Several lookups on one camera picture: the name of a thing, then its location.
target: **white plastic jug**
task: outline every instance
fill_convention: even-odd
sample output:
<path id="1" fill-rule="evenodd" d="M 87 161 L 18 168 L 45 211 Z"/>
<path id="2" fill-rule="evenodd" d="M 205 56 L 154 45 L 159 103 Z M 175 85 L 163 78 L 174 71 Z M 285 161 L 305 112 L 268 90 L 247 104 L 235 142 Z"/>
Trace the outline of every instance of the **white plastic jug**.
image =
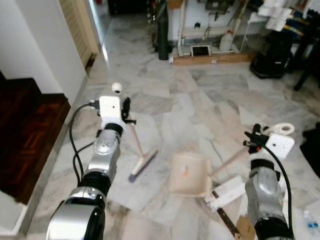
<path id="1" fill-rule="evenodd" d="M 219 50 L 222 52 L 230 51 L 233 40 L 234 38 L 232 37 L 232 31 L 229 30 L 221 38 Z"/>

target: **dustpan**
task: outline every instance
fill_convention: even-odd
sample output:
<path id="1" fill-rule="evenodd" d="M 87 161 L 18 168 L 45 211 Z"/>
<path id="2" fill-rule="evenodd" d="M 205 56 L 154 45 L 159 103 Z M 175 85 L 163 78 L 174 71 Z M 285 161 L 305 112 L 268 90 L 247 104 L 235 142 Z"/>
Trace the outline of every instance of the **dustpan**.
<path id="1" fill-rule="evenodd" d="M 212 188 L 211 163 L 195 152 L 176 153 L 171 159 L 169 191 L 185 197 L 204 197 Z"/>

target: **white wall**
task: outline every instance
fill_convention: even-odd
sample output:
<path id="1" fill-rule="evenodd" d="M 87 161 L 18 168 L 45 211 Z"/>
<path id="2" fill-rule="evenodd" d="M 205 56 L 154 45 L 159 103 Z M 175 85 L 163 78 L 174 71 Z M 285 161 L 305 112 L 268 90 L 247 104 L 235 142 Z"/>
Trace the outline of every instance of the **white wall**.
<path id="1" fill-rule="evenodd" d="M 209 17 L 209 12 L 206 10 L 205 3 L 199 3 L 197 0 L 186 0 L 185 13 L 184 13 L 184 29 L 193 29 L 195 23 L 201 23 L 201 29 L 206 30 L 208 27 L 208 21 L 210 27 L 226 27 L 234 13 L 239 6 L 239 1 L 236 0 L 233 6 L 229 7 L 229 13 L 220 15 L 217 21 L 215 21 L 215 15 L 212 14 Z M 180 22 L 180 9 L 169 9 L 169 40 L 178 40 L 179 38 L 179 22 Z M 234 26 L 235 19 L 230 23 L 230 27 Z"/>
<path id="2" fill-rule="evenodd" d="M 3 75 L 7 79 L 33 77 L 42 93 L 62 93 L 14 0 L 0 1 L 0 23 L 0 69 Z"/>
<path id="3" fill-rule="evenodd" d="M 86 77 L 58 0 L 16 0 L 64 95 L 72 104 Z"/>

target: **beige dustpan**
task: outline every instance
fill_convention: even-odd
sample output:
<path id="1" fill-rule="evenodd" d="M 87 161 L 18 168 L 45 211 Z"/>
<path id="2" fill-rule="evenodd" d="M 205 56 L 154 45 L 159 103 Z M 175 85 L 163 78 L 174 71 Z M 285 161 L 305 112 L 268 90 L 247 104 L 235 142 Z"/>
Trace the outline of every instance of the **beige dustpan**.
<path id="1" fill-rule="evenodd" d="M 245 147 L 220 167 L 211 171 L 211 161 L 202 154 L 195 152 L 176 153 L 171 162 L 169 191 L 185 197 L 205 197 L 212 191 L 212 177 L 243 154 L 248 154 Z"/>

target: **wooden door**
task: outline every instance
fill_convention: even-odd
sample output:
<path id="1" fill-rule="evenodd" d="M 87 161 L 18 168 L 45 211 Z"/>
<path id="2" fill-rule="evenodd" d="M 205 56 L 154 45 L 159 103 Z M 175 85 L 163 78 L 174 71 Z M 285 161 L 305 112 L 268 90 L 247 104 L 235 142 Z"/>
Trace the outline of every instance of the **wooden door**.
<path id="1" fill-rule="evenodd" d="M 81 19 L 77 0 L 60 0 L 60 5 L 82 64 L 85 67 L 93 52 Z"/>

